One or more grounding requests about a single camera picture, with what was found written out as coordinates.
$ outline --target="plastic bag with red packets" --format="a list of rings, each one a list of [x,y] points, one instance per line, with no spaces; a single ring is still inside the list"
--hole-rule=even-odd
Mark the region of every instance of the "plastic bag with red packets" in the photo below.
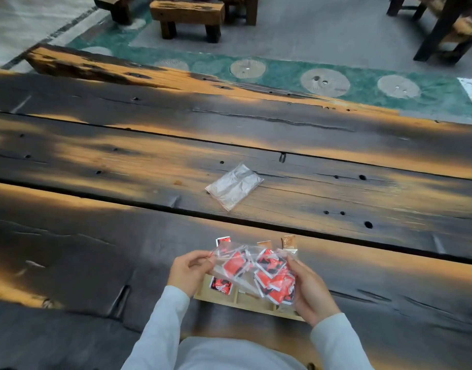
[[[292,305],[296,280],[287,264],[290,253],[227,241],[213,251],[216,264],[212,274],[230,281],[245,293],[276,305]]]

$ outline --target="sleeve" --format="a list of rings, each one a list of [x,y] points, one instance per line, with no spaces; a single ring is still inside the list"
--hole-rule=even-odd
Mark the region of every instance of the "sleeve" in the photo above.
[[[189,304],[186,293],[177,287],[166,286],[122,370],[173,369],[181,321]]]
[[[322,357],[324,370],[373,370],[356,331],[344,313],[318,323],[310,339]]]

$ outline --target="person's right hand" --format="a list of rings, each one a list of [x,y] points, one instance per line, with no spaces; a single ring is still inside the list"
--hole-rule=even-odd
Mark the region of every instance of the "person's right hand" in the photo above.
[[[341,312],[317,273],[292,256],[287,261],[296,276],[294,308],[307,323],[315,327],[325,318]]]

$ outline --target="wooden bench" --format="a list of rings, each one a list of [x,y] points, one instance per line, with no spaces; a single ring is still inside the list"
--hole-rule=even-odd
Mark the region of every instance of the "wooden bench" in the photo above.
[[[130,25],[131,15],[128,3],[133,0],[94,0],[95,5],[111,12],[111,17],[116,23]]]
[[[246,8],[246,24],[251,26],[257,25],[257,11],[258,11],[258,0],[219,0],[224,2],[226,10],[226,20],[229,19],[229,6],[241,6],[245,5]]]
[[[205,24],[207,41],[217,43],[224,21],[224,4],[155,0],[150,4],[152,18],[160,21],[164,39],[176,36],[176,23]]]
[[[426,9],[429,9],[437,18],[440,17],[445,6],[445,0],[419,0],[420,4],[418,6],[403,6],[404,1],[391,0],[387,14],[394,17],[399,13],[399,10],[416,10],[412,19],[417,21],[422,17]],[[472,17],[457,18],[449,33],[440,41],[440,43],[446,42],[457,43],[457,46],[452,51],[441,51],[440,55],[452,63],[459,61],[472,46]]]

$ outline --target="clear plastic bag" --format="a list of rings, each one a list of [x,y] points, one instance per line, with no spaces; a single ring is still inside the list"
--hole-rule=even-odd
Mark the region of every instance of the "clear plastic bag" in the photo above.
[[[239,164],[205,189],[230,211],[263,181],[244,164]]]
[[[223,241],[215,248],[215,278],[228,280],[240,291],[276,305],[292,305],[295,277],[287,264],[291,252],[259,245]]]

